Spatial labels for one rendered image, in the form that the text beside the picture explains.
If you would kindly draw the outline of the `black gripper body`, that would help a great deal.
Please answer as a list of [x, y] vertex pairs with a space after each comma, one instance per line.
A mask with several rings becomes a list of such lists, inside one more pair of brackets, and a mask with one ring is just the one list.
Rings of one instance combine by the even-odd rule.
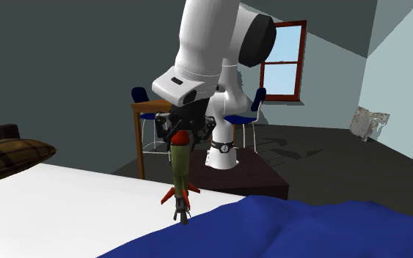
[[182, 107], [172, 105], [170, 109], [170, 127], [174, 128], [179, 120], [183, 122], [178, 126], [179, 130], [192, 130], [191, 121], [194, 122], [195, 130], [202, 130], [205, 127], [205, 112], [209, 99], [201, 99], [191, 102]]

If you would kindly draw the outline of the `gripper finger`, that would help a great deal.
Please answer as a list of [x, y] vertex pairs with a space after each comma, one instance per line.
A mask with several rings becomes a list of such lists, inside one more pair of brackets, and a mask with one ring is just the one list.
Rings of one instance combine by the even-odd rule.
[[170, 144], [173, 136], [180, 130], [180, 118], [176, 113], [157, 112], [155, 115], [157, 137]]
[[203, 117], [199, 120], [192, 120], [190, 126], [194, 138], [191, 144], [191, 151], [193, 151], [197, 144], [207, 140], [212, 134], [213, 129], [216, 127], [216, 120], [213, 117]]

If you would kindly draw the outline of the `wooden table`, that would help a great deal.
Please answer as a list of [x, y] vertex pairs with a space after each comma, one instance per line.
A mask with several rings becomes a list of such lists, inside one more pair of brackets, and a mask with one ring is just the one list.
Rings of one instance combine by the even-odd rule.
[[140, 122], [140, 115], [141, 113], [169, 112], [171, 107], [172, 104], [166, 100], [150, 100], [147, 102], [131, 104], [134, 118], [134, 133], [139, 179], [143, 180], [145, 178], [145, 165], [142, 150], [142, 128]]

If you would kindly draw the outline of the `green toy rocket red fins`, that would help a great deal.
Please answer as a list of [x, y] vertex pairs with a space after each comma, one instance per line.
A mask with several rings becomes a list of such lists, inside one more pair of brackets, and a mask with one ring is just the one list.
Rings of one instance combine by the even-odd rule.
[[171, 164], [173, 184], [161, 200], [165, 203], [172, 196], [175, 197], [175, 213], [173, 219], [176, 221], [180, 215], [180, 222], [187, 225], [187, 215], [191, 209], [189, 202], [189, 191], [200, 193], [200, 189], [189, 182], [189, 133], [186, 130], [178, 131], [170, 142]]

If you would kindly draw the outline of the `blue chair with metal legs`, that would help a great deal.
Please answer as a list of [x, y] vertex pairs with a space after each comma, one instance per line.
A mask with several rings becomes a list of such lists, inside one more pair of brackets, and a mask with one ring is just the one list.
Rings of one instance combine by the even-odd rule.
[[239, 115], [227, 115], [224, 117], [224, 120], [228, 121], [232, 125], [242, 125], [243, 128], [243, 147], [246, 146], [246, 129], [245, 125], [246, 124], [251, 124], [252, 125], [252, 132], [253, 132], [253, 146], [254, 146], [254, 151], [257, 152], [256, 150], [256, 138], [255, 138], [255, 123], [259, 120], [260, 115], [260, 107], [263, 104], [263, 101], [266, 98], [266, 89], [265, 88], [259, 88], [256, 91], [255, 94], [255, 99], [252, 102], [251, 105], [251, 111], [256, 113], [256, 117], [243, 117]]
[[[146, 89], [144, 87], [136, 86], [131, 90], [131, 97], [135, 103], [142, 103], [142, 102], [147, 102], [149, 101], [149, 97], [147, 96]], [[156, 115], [154, 113], [147, 113], [147, 112], [142, 112], [140, 115], [136, 116], [136, 130], [135, 134], [137, 135], [136, 142], [140, 143], [142, 145], [142, 149], [153, 145], [153, 151], [142, 151], [143, 153], [148, 153], [148, 154], [166, 154], [168, 155], [168, 160], [171, 160], [171, 153], [170, 151], [166, 152], [157, 152], [156, 147], [157, 143], [161, 144], [161, 141], [157, 141], [156, 137]], [[145, 122], [149, 120], [153, 122], [153, 141], [151, 143], [144, 144], [144, 129], [145, 129]]]

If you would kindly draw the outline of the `dark brown robot stand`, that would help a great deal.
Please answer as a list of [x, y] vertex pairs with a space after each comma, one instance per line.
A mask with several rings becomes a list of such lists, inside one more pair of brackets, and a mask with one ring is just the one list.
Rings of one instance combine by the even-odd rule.
[[206, 150], [195, 150], [190, 154], [189, 182], [195, 187], [241, 196], [288, 199], [289, 184], [254, 150], [237, 150], [239, 164], [227, 170], [206, 166], [206, 155]]

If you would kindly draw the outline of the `red framed window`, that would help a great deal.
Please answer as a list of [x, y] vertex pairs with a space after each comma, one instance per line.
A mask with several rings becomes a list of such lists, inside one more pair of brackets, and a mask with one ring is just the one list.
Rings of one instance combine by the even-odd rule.
[[266, 88], [266, 101], [299, 102], [307, 21], [274, 25], [277, 36], [270, 55], [260, 65], [260, 88]]

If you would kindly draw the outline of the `bed with white sheet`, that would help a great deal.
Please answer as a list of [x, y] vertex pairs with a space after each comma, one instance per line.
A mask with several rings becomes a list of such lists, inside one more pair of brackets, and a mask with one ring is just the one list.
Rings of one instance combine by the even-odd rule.
[[0, 258], [96, 258], [175, 224], [166, 183], [40, 163], [0, 180]]

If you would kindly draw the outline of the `blue blanket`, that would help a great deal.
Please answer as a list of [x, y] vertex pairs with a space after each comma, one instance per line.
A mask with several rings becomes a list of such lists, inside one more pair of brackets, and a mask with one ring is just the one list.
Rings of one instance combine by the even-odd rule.
[[375, 202], [247, 196], [98, 258], [413, 258], [413, 217]]

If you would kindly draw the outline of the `brown plaid pillow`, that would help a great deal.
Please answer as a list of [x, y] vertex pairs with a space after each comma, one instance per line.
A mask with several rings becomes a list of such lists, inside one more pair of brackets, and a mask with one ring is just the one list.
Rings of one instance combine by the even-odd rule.
[[55, 147], [41, 141], [0, 139], [0, 179], [36, 166], [55, 154]]

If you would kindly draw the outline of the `pale grey ragged object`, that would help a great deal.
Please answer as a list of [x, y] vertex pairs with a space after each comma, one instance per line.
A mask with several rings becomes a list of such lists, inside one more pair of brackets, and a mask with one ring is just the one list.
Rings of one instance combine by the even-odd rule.
[[379, 125], [385, 126], [388, 123], [389, 118], [390, 114], [388, 113], [370, 112], [368, 109], [358, 106], [349, 129], [355, 136], [367, 141]]

